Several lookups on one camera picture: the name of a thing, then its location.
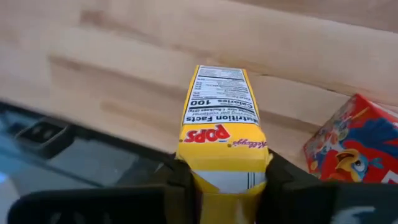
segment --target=cartoon bird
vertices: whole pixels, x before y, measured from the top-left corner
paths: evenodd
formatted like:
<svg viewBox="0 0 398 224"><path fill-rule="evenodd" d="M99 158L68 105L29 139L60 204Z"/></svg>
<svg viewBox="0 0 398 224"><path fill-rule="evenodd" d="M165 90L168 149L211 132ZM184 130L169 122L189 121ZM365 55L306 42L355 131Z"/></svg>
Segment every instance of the cartoon bird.
<svg viewBox="0 0 398 224"><path fill-rule="evenodd" d="M381 158L375 158L371 161L356 149L346 149L336 155L338 164L335 173L332 173L328 179L330 180L345 180L353 182L361 182L369 166L374 166L383 169L380 163Z"/></svg>
<svg viewBox="0 0 398 224"><path fill-rule="evenodd" d="M398 159L398 146L389 143L398 139L398 132L385 118L370 119L360 128L352 128L346 131L345 136L339 138L340 144L344 141L354 140L364 147L385 152Z"/></svg>

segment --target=wooden panel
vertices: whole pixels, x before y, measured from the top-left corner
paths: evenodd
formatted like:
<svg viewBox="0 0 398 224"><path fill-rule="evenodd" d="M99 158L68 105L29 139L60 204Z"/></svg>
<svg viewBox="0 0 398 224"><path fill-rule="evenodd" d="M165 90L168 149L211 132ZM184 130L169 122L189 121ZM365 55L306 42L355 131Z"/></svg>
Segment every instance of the wooden panel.
<svg viewBox="0 0 398 224"><path fill-rule="evenodd" d="M394 33L224 0L111 0L101 15L163 47L398 105Z"/></svg>
<svg viewBox="0 0 398 224"><path fill-rule="evenodd" d="M398 105L397 34L256 2L1 1L0 99L162 151L196 64L247 68L270 147L300 167L349 95Z"/></svg>
<svg viewBox="0 0 398 224"><path fill-rule="evenodd" d="M336 22L398 32L393 0L233 0Z"/></svg>

